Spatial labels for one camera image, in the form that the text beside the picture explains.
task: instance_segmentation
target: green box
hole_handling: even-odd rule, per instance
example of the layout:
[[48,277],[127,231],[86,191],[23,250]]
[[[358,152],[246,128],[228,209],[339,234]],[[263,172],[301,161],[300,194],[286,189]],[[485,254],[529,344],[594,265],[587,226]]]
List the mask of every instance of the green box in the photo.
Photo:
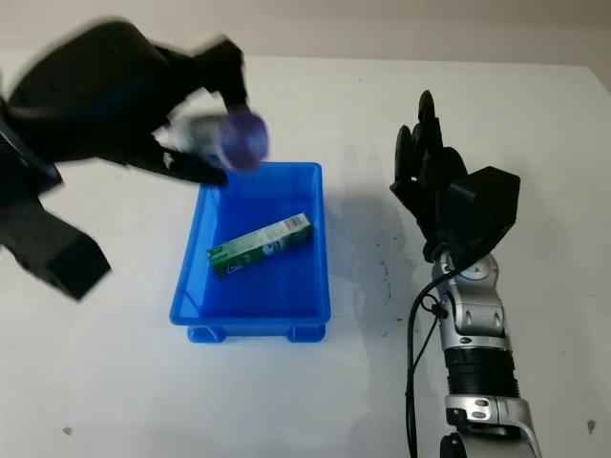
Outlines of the green box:
[[312,223],[306,214],[276,222],[258,231],[215,246],[206,253],[220,277],[233,274],[246,265],[302,243],[312,235]]

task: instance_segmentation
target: wire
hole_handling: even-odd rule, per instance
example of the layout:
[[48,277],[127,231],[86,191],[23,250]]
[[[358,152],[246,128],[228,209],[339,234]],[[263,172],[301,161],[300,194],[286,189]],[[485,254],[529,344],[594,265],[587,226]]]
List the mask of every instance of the wire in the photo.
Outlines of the wire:
[[422,358],[422,355],[424,354],[424,350],[427,348],[427,345],[429,344],[429,340],[431,339],[432,336],[432,332],[435,330],[435,327],[437,326],[437,323],[439,322],[439,319],[435,316],[435,319],[432,322],[431,325],[431,329],[429,329],[429,334],[427,334],[427,338],[424,340],[424,343],[422,344],[422,348],[420,348],[420,353],[418,353],[418,356],[416,356],[416,361],[413,364],[413,370],[416,370],[416,367],[418,366],[418,362],[420,361],[420,358]]
[[[417,443],[417,438],[416,438],[416,414],[415,414],[415,405],[414,405],[414,399],[413,399],[413,374],[414,374],[414,371],[416,369],[418,362],[420,361],[420,358],[424,354],[424,350],[426,349],[427,344],[429,343],[429,339],[431,338],[432,332],[434,331],[434,327],[436,326],[436,323],[439,320],[439,317],[437,316],[438,308],[437,308],[437,311],[435,311],[433,307],[431,309],[428,309],[427,307],[425,307],[422,301],[425,298],[429,297],[435,300],[435,304],[439,304],[437,298],[429,293],[437,285],[443,283],[444,281],[449,280],[456,274],[460,273],[461,270],[463,269],[456,268],[451,272],[448,272],[446,274],[441,275],[440,277],[437,277],[435,280],[427,284],[422,289],[422,291],[418,293],[418,296],[416,296],[416,299],[413,302],[413,306],[411,307],[411,310],[410,310],[410,315],[408,317],[408,385],[407,385],[406,393],[405,393],[405,396],[406,396],[405,421],[406,421],[406,429],[408,433],[408,447],[410,449],[411,458],[418,458],[418,443]],[[427,310],[430,310],[431,313],[435,315],[435,321],[433,323],[431,330],[429,331],[429,335],[427,336],[427,339],[424,341],[424,344],[422,345],[422,348],[420,349],[420,353],[418,354],[417,359],[414,362],[413,326],[415,324],[416,314],[420,306],[422,306],[423,308],[426,308]]]

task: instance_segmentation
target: plastic bottle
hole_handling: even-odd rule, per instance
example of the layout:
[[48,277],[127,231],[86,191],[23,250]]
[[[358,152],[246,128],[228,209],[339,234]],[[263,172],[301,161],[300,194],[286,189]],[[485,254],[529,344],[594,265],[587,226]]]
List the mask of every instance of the plastic bottle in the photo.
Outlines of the plastic bottle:
[[265,123],[247,109],[179,118],[172,121],[168,140],[181,153],[230,169],[256,169],[269,144]]

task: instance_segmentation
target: blue plastic bin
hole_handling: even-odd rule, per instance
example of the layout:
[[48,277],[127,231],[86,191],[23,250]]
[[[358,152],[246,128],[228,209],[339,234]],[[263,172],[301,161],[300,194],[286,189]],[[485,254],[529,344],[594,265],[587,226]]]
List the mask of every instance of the blue plastic bin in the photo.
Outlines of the blue plastic bin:
[[[206,250],[305,213],[313,237],[219,278]],[[286,336],[318,342],[330,318],[319,164],[267,162],[251,174],[230,174],[222,189],[201,186],[170,321],[188,326],[191,342],[227,336]]]

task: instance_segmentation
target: white tabletop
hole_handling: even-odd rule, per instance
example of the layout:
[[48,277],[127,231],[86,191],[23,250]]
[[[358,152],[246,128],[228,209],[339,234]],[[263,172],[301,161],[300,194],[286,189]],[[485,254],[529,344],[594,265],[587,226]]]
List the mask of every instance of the white tabletop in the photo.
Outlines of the white tabletop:
[[[24,58],[0,52],[7,78]],[[65,189],[44,203],[94,237],[114,271],[75,303],[0,253],[0,456],[407,456],[405,319],[431,267],[388,186],[397,130],[414,124],[425,89],[446,143],[471,171],[494,165],[522,178],[517,224],[495,255],[516,375],[543,454],[605,456],[611,96],[594,75],[250,58],[247,80],[272,159],[324,167],[327,337],[189,343],[168,311],[197,186],[101,161],[63,166]],[[220,106],[209,97],[194,104]],[[430,321],[420,316],[418,344]],[[437,455],[449,431],[445,378],[435,334],[416,374],[424,457]]]

